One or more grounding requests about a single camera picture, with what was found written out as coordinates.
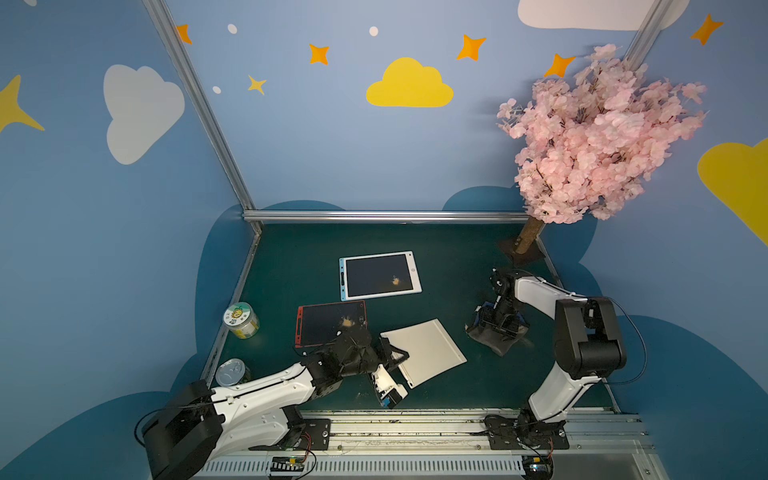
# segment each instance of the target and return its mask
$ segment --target yellow cloud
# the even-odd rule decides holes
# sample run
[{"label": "yellow cloud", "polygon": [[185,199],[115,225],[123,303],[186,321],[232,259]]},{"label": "yellow cloud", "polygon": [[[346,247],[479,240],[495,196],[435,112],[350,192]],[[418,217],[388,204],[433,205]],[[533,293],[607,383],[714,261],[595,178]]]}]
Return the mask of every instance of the yellow cloud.
[{"label": "yellow cloud", "polygon": [[453,90],[442,83],[437,68],[398,58],[381,81],[368,87],[366,98],[377,107],[442,107],[453,99]]},{"label": "yellow cloud", "polygon": [[754,148],[720,144],[699,161],[704,185],[768,245],[768,139]]}]

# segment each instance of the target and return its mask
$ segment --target pink flowers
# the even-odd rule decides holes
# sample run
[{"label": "pink flowers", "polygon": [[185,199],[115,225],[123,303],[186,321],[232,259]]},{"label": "pink flowers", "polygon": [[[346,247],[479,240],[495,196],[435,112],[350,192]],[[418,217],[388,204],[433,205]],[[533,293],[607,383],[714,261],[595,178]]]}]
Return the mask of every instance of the pink flowers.
[{"label": "pink flowers", "polygon": [[642,88],[647,66],[628,71],[615,45],[596,47],[589,67],[565,80],[537,81],[533,102],[499,106],[499,125],[527,147],[515,157],[515,178],[528,214],[545,223],[574,223],[588,210],[606,220],[645,192],[641,177],[669,157],[669,146],[701,127],[703,112],[686,116],[678,94],[700,104],[701,84]]}]

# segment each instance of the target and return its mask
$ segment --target can lid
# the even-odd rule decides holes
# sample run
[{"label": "can lid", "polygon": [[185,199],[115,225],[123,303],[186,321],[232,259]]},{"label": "can lid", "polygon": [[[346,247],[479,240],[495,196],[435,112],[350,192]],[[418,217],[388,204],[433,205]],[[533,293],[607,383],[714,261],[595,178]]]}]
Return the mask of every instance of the can lid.
[{"label": "can lid", "polygon": [[245,302],[237,302],[224,312],[224,325],[239,326],[248,321],[251,314],[250,305]]},{"label": "can lid", "polygon": [[216,370],[216,381],[221,386],[236,385],[245,375],[245,362],[231,359],[222,363]]}]

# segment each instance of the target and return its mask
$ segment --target yellow star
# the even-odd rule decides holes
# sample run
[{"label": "yellow star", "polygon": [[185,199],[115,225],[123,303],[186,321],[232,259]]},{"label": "yellow star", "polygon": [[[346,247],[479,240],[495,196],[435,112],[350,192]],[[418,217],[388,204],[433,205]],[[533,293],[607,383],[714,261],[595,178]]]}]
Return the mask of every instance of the yellow star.
[{"label": "yellow star", "polygon": [[470,37],[464,35],[464,48],[462,48],[462,50],[458,53],[456,60],[461,60],[462,58],[471,58],[472,60],[477,61],[478,54],[480,52],[480,45],[482,45],[482,42],[484,41],[484,38],[472,40]]},{"label": "yellow star", "polygon": [[690,37],[693,40],[700,41],[702,45],[706,45],[707,40],[709,40],[710,35],[712,35],[712,32],[722,26],[723,26],[723,22],[712,22],[712,15],[707,15],[707,20],[704,20],[704,23],[701,24],[701,28],[696,30],[696,33],[694,33]]},{"label": "yellow star", "polygon": [[45,130],[18,106],[18,88],[21,84],[21,75],[16,75],[11,80],[11,83],[0,91],[0,132],[2,132],[6,125],[14,123],[29,125],[38,130]]},{"label": "yellow star", "polygon": [[264,95],[264,90],[261,89],[261,86],[266,83],[266,80],[255,81],[250,75],[248,75],[248,78],[250,78],[250,87],[248,87],[248,90],[258,90]]},{"label": "yellow star", "polygon": [[328,65],[326,55],[328,54],[328,49],[330,47],[316,47],[315,45],[310,44],[310,48],[312,49],[312,59],[310,60],[310,64],[320,62]]},{"label": "yellow star", "polygon": [[176,29],[179,31],[179,37],[181,38],[181,41],[192,45],[192,41],[190,40],[190,34],[188,32],[189,27],[190,27],[189,25],[178,25]]},{"label": "yellow star", "polygon": [[560,55],[554,54],[552,66],[547,70],[547,73],[545,73],[544,76],[557,75],[558,77],[563,78],[565,76],[565,69],[568,68],[569,64],[574,59],[576,59],[576,57],[562,58]]}]

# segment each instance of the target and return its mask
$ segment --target green table surface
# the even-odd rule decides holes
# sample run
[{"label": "green table surface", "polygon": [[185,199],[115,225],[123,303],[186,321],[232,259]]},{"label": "green table surface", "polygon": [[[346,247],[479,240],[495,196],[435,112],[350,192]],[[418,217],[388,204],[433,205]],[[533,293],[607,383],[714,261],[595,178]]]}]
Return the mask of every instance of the green table surface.
[{"label": "green table surface", "polygon": [[[409,389],[400,409],[519,408],[541,385],[554,364],[552,320],[533,307],[524,315],[528,335],[499,357],[470,339],[465,324],[477,305],[493,301],[488,278],[493,267],[509,265],[496,247],[517,235],[519,225],[446,224],[268,224],[248,274],[241,301],[259,317],[249,339],[229,333],[221,362],[242,359],[255,379],[300,361],[293,350],[299,306],[340,301],[339,258],[412,250],[422,292],[366,300],[368,326],[379,333],[439,319],[466,363]],[[545,262],[526,270],[551,280]],[[407,387],[400,371],[395,381]],[[589,389],[579,406],[611,406],[602,386]],[[381,409],[365,376],[344,379],[304,410]]]}]

